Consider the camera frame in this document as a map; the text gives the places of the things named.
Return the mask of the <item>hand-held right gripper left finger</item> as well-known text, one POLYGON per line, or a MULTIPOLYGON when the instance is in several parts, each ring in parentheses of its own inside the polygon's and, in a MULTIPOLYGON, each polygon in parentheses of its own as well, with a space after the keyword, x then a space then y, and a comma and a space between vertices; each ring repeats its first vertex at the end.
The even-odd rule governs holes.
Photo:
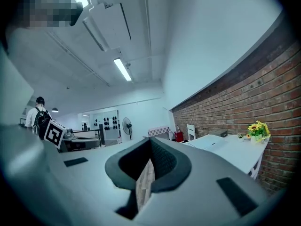
POLYGON ((138 165, 149 139, 93 150, 59 153, 44 143, 52 203, 45 203, 48 226, 149 226, 138 211, 136 181, 119 168, 119 158, 135 152, 138 165))

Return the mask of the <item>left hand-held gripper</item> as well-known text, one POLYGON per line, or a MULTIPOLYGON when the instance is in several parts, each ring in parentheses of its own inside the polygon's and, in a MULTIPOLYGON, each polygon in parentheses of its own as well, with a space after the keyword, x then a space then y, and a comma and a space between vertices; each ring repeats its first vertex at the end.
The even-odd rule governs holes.
POLYGON ((51 142, 55 145, 57 149, 61 148, 61 143, 63 140, 72 140, 73 130, 68 129, 65 126, 57 123, 56 121, 49 121, 44 140, 51 142))

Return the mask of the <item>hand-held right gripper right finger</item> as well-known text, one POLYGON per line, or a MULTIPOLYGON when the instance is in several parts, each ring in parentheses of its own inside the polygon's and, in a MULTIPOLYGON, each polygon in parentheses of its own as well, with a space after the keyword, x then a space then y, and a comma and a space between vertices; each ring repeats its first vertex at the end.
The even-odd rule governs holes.
POLYGON ((166 139, 160 142, 185 154, 191 161, 191 172, 185 181, 170 192, 151 193, 150 199, 135 216, 142 226, 257 226, 261 206, 267 193, 249 175, 222 157, 189 145, 166 139), (241 216, 217 181, 230 178, 235 185, 233 196, 243 191, 255 204, 253 211, 241 216))

